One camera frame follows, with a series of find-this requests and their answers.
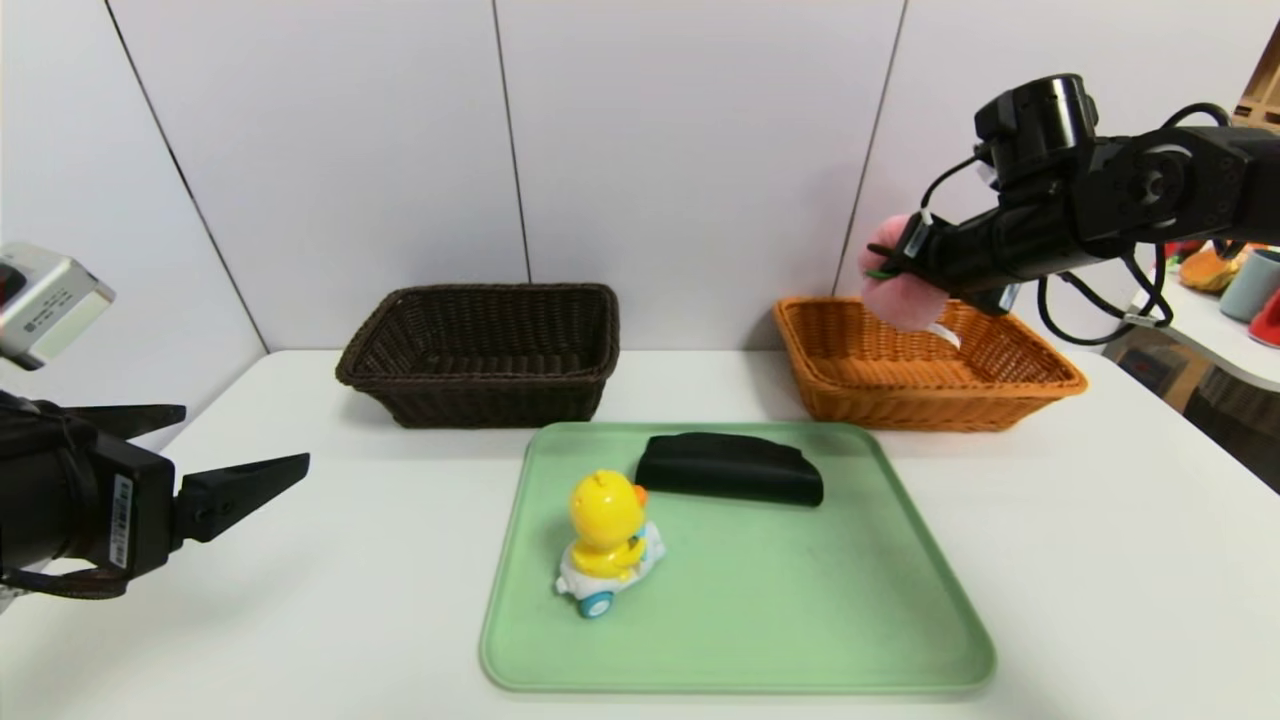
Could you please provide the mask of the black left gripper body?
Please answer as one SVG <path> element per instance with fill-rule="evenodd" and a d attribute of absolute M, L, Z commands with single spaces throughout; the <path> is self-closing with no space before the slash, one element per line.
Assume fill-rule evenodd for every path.
<path fill-rule="evenodd" d="M 67 441 L 63 407 L 3 409 L 3 580 L 78 559 L 92 582 L 128 582 L 166 561 L 174 466 L 122 441 Z"/>

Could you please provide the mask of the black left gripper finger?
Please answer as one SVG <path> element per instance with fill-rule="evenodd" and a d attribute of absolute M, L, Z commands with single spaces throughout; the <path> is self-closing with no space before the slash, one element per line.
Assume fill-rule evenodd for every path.
<path fill-rule="evenodd" d="M 209 543 L 308 474 L 311 456 L 296 454 L 186 475 L 172 515 L 172 550 Z"/>
<path fill-rule="evenodd" d="M 186 416 L 187 407 L 175 404 L 63 407 L 61 437 L 67 441 L 96 441 L 101 437 L 132 441 L 175 427 Z"/>

